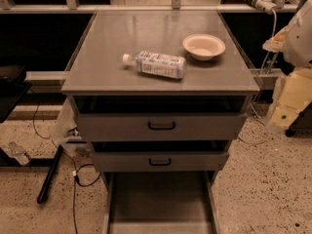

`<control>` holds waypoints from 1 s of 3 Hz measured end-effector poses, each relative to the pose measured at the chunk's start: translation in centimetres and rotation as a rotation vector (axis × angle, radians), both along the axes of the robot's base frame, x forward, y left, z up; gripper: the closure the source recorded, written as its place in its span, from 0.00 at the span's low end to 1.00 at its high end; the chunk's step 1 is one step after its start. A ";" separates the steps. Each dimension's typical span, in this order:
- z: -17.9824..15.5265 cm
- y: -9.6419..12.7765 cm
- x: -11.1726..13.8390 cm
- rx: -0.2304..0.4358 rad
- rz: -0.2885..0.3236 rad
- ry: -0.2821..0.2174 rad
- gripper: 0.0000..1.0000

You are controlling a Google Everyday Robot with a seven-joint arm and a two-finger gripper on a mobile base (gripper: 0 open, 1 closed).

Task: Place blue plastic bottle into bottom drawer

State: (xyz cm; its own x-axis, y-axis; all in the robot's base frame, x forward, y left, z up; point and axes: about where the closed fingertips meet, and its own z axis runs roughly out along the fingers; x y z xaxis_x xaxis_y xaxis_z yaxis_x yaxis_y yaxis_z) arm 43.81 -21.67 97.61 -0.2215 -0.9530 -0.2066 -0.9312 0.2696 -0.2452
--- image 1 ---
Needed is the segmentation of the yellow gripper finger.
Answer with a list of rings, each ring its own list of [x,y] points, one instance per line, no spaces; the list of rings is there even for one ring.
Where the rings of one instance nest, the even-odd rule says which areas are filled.
[[[262,49],[272,53],[283,53],[287,49],[288,28],[285,26],[262,45]]]
[[[267,128],[274,133],[287,130],[312,102],[312,70],[296,68],[284,79],[284,87],[270,106]]]

